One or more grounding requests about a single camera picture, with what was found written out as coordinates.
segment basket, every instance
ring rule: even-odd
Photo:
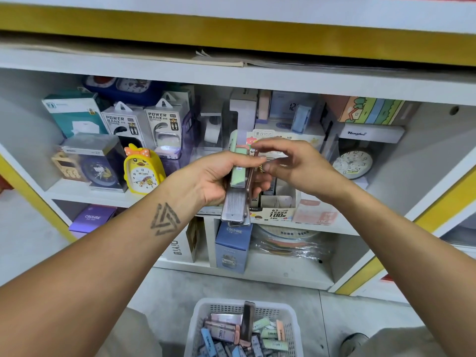
[[[291,306],[284,303],[257,302],[255,321],[269,317],[279,319],[284,324],[286,341],[289,344],[289,357],[304,357],[301,342],[301,330],[299,329],[296,313]],[[209,318],[210,313],[243,313],[244,300],[223,298],[202,298],[195,305],[192,320],[188,328],[187,345],[184,357],[197,357],[198,349],[203,345],[201,328],[203,321]]]

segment tile floor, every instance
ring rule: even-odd
[[[16,191],[0,195],[0,230],[0,285],[68,245]],[[204,297],[289,304],[305,356],[337,357],[342,339],[354,332],[372,336],[384,327],[422,324],[408,305],[159,268],[151,269],[129,306],[147,315],[164,357],[175,357],[183,354],[193,308]]]

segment plastic bag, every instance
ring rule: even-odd
[[[266,253],[312,260],[330,260],[337,238],[331,233],[265,225],[253,225],[250,247]]]

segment person's left hand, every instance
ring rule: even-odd
[[[202,202],[205,206],[218,205],[225,199],[225,185],[223,177],[234,166],[244,168],[256,168],[266,162],[264,156],[251,156],[231,151],[222,151],[204,156],[187,167],[180,169],[183,178],[195,180],[202,194]],[[271,175],[256,172],[254,176],[253,198],[256,198],[262,190],[268,190],[271,185]]]

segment triangle tattoo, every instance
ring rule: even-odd
[[[178,224],[180,224],[179,217],[175,214],[170,205],[165,203],[164,207],[162,207],[162,204],[157,206],[157,211],[150,228],[157,229],[155,235],[160,236],[177,230]]]

